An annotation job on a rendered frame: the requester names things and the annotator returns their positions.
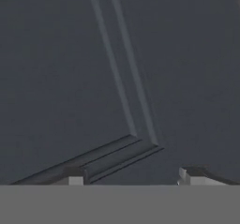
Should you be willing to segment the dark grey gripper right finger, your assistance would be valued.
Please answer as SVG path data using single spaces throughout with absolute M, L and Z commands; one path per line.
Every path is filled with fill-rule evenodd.
M 240 183 L 212 174 L 202 167 L 181 167 L 178 186 L 240 186 Z

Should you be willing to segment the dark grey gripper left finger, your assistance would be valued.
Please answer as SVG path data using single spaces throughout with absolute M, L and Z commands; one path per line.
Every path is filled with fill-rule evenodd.
M 54 186 L 82 186 L 85 179 L 85 170 L 80 167 L 66 167 L 60 173 L 53 174 L 45 177 L 37 184 L 41 186 L 54 185 Z

